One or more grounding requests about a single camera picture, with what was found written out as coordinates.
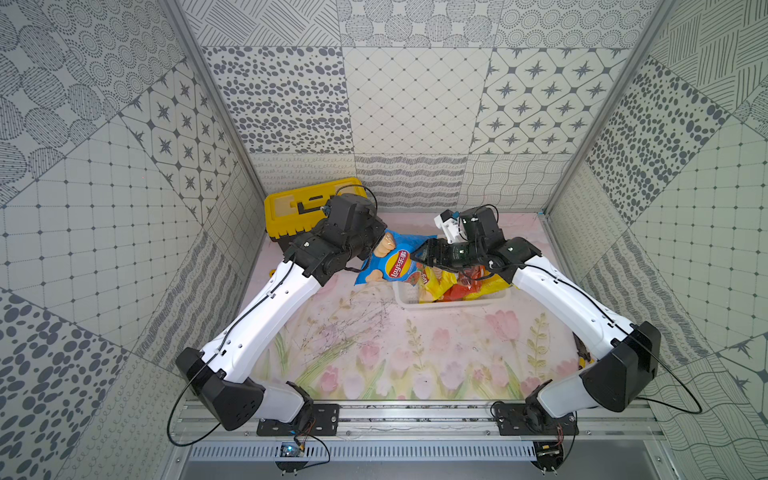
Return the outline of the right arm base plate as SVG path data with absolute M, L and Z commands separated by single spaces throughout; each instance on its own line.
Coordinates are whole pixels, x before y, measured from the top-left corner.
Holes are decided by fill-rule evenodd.
M 538 386 L 524 403 L 494 401 L 490 414 L 501 436 L 557 436 L 578 435 L 575 413 L 555 418 L 549 415 L 538 400 L 539 392 L 551 381 Z

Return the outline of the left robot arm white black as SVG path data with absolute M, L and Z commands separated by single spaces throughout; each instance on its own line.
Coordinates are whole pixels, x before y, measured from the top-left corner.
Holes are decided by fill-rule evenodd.
M 337 194 L 322 210 L 323 219 L 293 240 L 245 309 L 201 349 L 187 347 L 176 359 L 184 389 L 227 431 L 257 417 L 301 432 L 310 420 L 313 401 L 303 389 L 292 382 L 258 383 L 250 374 L 293 314 L 352 259 L 371 257 L 386 230 L 376 202 L 366 196 Z

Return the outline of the yellow chips bag orange print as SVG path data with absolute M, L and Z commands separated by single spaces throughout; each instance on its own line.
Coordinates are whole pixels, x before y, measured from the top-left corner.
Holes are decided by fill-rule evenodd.
M 443 301 L 471 301 L 506 290 L 510 286 L 498 275 L 489 278 L 472 278 L 461 274 L 454 285 L 442 298 Z

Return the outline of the yellow Lays chips bag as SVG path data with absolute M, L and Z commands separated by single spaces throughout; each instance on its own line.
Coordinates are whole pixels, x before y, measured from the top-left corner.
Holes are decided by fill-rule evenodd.
M 439 301 L 456 284 L 455 273 L 423 266 L 420 268 L 418 300 L 421 304 Z

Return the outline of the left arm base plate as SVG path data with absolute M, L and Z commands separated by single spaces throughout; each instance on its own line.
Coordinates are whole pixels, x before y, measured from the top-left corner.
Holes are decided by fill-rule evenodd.
M 277 437 L 311 434 L 318 437 L 335 436 L 338 430 L 340 405 L 318 403 L 302 388 L 290 384 L 286 389 L 268 389 L 256 416 L 257 435 Z

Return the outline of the red chips bag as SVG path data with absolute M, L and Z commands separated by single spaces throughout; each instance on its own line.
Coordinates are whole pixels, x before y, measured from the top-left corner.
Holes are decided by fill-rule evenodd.
M 457 277 L 457 283 L 442 296 L 443 301 L 470 301 L 504 290 L 507 284 L 497 275 L 489 273 L 483 266 L 465 270 Z

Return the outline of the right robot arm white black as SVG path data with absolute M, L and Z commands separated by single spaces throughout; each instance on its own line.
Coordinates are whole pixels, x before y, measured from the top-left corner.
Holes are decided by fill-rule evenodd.
M 594 363 L 527 396 L 523 417 L 540 431 L 562 417 L 602 407 L 622 412 L 666 365 L 661 334 L 649 322 L 635 324 L 574 285 L 539 248 L 522 237 L 508 239 L 493 207 L 483 205 L 435 219 L 444 235 L 411 255 L 429 267 L 460 273 L 481 266 L 555 314 L 586 346 Z

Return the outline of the blue chips bag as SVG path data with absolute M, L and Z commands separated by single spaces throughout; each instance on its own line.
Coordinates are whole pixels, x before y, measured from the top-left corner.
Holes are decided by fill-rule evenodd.
M 412 255 L 431 239 L 435 239 L 435 236 L 400 234 L 387 230 L 374 248 L 367 266 L 357 275 L 355 284 L 377 281 L 415 284 L 420 277 L 420 270 Z

